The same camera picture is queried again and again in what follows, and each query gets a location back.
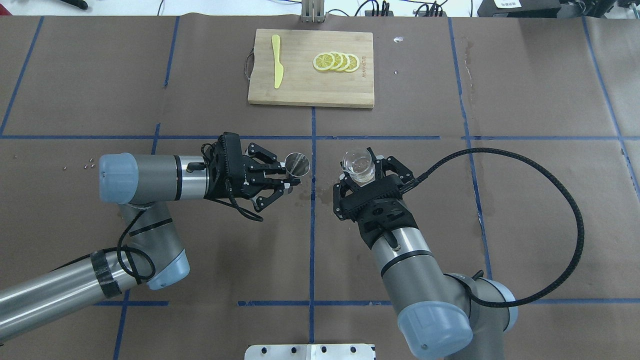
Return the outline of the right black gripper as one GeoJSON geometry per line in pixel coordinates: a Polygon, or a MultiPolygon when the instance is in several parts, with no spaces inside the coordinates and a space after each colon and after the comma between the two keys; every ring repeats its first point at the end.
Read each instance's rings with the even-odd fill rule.
{"type": "Polygon", "coordinates": [[[370,180],[361,184],[343,172],[333,186],[333,212],[339,221],[356,223],[363,242],[369,249],[390,235],[387,244],[396,249],[400,241],[393,231],[418,228],[403,200],[403,187],[414,180],[413,172],[394,156],[375,155],[368,146],[373,168],[370,180]]]}

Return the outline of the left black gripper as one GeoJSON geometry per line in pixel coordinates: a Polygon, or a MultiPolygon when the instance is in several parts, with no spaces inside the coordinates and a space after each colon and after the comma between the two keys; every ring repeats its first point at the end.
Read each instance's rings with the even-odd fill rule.
{"type": "Polygon", "coordinates": [[[251,142],[243,156],[246,180],[242,187],[244,199],[253,203],[256,212],[262,212],[285,193],[301,184],[301,180],[290,180],[278,156],[251,142]]]}

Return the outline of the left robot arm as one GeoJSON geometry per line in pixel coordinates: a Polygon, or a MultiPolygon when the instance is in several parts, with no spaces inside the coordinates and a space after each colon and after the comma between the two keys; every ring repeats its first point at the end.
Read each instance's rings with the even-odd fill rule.
{"type": "Polygon", "coordinates": [[[98,162],[99,196],[117,204],[126,227],[116,245],[80,256],[1,292],[6,342],[145,284],[160,290],[190,273],[167,203],[205,199],[262,222],[259,212],[290,193],[310,171],[299,152],[283,161],[226,132],[199,155],[108,153],[98,162]]]}

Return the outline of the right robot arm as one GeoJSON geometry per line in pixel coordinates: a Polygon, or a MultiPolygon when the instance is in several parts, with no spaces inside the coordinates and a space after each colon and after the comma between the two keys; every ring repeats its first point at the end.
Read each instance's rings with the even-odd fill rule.
{"type": "Polygon", "coordinates": [[[503,360],[505,333],[518,319],[516,307],[485,307],[473,297],[499,305],[513,301],[505,285],[485,278],[444,273],[403,200],[418,183],[393,156],[371,148],[347,151],[333,186],[333,212],[357,224],[371,251],[397,325],[419,360],[503,360]]]}

